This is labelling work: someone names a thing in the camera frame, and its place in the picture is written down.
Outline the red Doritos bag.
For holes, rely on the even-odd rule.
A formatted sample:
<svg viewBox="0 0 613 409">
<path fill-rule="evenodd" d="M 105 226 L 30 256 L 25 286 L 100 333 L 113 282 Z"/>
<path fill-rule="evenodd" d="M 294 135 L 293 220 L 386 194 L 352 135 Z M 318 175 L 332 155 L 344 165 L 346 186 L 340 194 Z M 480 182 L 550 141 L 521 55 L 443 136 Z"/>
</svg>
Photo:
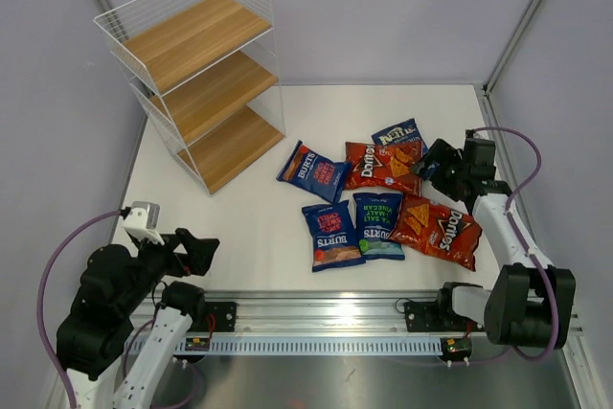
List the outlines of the red Doritos bag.
<svg viewBox="0 0 613 409">
<path fill-rule="evenodd" d="M 475 272 L 475 251 L 482 233 L 482 227 L 472 216 L 406 193 L 389 239 Z"/>
<path fill-rule="evenodd" d="M 422 155 L 420 140 L 381 146 L 345 143 L 346 161 L 352 165 L 345 189 L 381 187 L 421 195 L 421 179 L 411 171 Z"/>
</svg>

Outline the blue Burts chilli bag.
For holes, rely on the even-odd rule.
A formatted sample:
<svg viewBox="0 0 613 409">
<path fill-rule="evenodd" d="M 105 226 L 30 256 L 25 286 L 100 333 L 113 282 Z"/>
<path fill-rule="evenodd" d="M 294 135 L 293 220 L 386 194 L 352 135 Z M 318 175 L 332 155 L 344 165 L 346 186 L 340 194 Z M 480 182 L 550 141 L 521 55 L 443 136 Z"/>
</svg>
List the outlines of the blue Burts chilli bag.
<svg viewBox="0 0 613 409">
<path fill-rule="evenodd" d="M 299 140 L 276 179 L 334 204 L 340 201 L 351 168 L 350 162 L 333 162 Z"/>
<path fill-rule="evenodd" d="M 302 214 L 312 237 L 312 271 L 364 264 L 349 211 L 349 201 L 305 206 Z"/>
</svg>

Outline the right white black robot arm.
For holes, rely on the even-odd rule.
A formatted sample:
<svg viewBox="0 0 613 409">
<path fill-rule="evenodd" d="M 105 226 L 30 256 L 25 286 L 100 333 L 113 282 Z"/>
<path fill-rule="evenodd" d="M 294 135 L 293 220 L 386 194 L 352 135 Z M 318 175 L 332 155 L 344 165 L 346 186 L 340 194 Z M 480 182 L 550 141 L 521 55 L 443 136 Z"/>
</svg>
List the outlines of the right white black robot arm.
<svg viewBox="0 0 613 409">
<path fill-rule="evenodd" d="M 537 247 L 516 211 L 507 182 L 495 177 L 496 145 L 468 137 L 462 148 L 436 140 L 413 167 L 435 190 L 465 204 L 482 228 L 500 265 L 492 289 L 446 283 L 437 294 L 435 317 L 447 329 L 472 320 L 496 345 L 562 348 L 568 336 L 576 279 L 554 267 Z"/>
</svg>

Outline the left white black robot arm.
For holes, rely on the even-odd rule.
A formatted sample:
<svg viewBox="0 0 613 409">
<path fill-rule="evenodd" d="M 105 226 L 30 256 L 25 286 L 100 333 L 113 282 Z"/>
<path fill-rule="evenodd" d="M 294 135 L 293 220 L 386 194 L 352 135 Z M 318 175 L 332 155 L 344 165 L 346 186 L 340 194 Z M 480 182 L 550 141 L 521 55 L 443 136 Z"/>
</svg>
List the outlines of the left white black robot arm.
<svg viewBox="0 0 613 409">
<path fill-rule="evenodd" d="M 209 271 L 219 240 L 198 239 L 185 228 L 171 234 L 134 226 L 126 231 L 137 255 L 121 244 L 109 244 L 88 257 L 70 312 L 58 327 L 57 344 L 47 349 L 71 408 L 149 407 L 184 333 L 204 323 L 216 326 L 203 289 L 182 279 Z M 175 280 L 163 292 L 152 335 L 116 387 L 125 341 L 134 332 L 130 317 L 166 276 Z"/>
</svg>

